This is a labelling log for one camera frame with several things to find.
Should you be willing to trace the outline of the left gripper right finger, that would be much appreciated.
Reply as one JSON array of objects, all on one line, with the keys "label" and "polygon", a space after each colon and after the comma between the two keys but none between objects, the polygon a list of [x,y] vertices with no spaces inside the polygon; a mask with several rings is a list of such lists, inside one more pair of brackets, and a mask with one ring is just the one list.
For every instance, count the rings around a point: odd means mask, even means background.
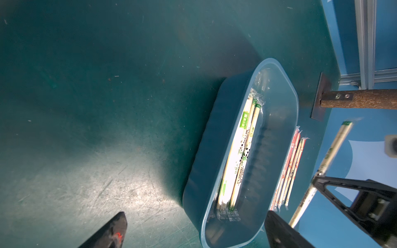
[{"label": "left gripper right finger", "polygon": [[271,248],[314,248],[274,211],[267,212],[264,227]]}]

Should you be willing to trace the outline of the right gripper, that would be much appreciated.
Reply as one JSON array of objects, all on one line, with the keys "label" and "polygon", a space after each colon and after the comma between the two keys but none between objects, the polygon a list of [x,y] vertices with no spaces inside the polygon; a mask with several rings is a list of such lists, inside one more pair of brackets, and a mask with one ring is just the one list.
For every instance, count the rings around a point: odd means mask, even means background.
[{"label": "right gripper", "polygon": [[[324,195],[353,224],[383,248],[397,246],[397,189],[367,180],[316,176],[313,186]],[[358,191],[352,205],[347,207],[328,189],[328,186]]]}]

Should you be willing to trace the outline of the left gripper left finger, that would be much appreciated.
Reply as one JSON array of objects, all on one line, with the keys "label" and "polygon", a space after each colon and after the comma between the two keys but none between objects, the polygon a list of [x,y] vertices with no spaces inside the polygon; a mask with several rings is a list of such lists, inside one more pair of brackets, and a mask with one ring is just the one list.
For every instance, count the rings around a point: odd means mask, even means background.
[{"label": "left gripper left finger", "polygon": [[121,248],[127,226],[126,215],[121,211],[81,244],[79,248]]}]

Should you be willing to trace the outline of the red striped chopsticks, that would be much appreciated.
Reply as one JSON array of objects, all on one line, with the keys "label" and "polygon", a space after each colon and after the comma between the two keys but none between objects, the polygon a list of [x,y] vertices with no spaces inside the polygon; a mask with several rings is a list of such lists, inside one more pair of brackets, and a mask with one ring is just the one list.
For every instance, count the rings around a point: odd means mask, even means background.
[{"label": "red striped chopsticks", "polygon": [[286,160],[283,165],[281,176],[277,183],[275,194],[271,201],[270,210],[280,211],[281,206],[288,210],[289,200],[291,197],[293,185],[295,182],[297,170],[301,161],[307,137],[301,135],[302,130],[297,126],[291,141]]}]

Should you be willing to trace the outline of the chopsticks pair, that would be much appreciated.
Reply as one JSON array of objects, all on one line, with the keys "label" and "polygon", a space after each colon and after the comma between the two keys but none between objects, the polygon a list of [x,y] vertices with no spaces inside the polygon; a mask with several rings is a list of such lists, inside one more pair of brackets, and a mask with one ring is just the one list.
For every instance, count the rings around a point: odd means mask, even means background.
[{"label": "chopsticks pair", "polygon": [[322,162],[319,166],[319,169],[317,170],[314,177],[312,178],[308,190],[305,192],[305,195],[304,195],[302,201],[298,205],[294,215],[292,216],[292,218],[289,222],[289,226],[291,226],[292,228],[295,228],[295,226],[298,224],[299,220],[303,216],[304,212],[308,208],[310,202],[312,201],[314,195],[317,192],[317,189],[314,186],[314,178],[315,177],[324,177],[326,175],[329,167],[331,166],[332,162],[334,161],[334,158],[336,157],[343,142],[345,141],[346,137],[348,136],[351,129],[353,128],[353,125],[360,122],[361,120],[362,120],[362,117],[359,117],[356,119],[345,120],[342,123],[332,145],[330,146],[324,159],[322,160]]}]

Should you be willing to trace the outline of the clear plastic storage box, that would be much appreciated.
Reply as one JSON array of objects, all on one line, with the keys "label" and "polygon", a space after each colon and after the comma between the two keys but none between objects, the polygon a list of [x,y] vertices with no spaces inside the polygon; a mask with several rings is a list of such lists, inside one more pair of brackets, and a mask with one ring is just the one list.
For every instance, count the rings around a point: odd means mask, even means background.
[{"label": "clear plastic storage box", "polygon": [[273,58],[221,84],[183,194],[203,247],[239,248],[260,231],[298,112],[297,93]]}]

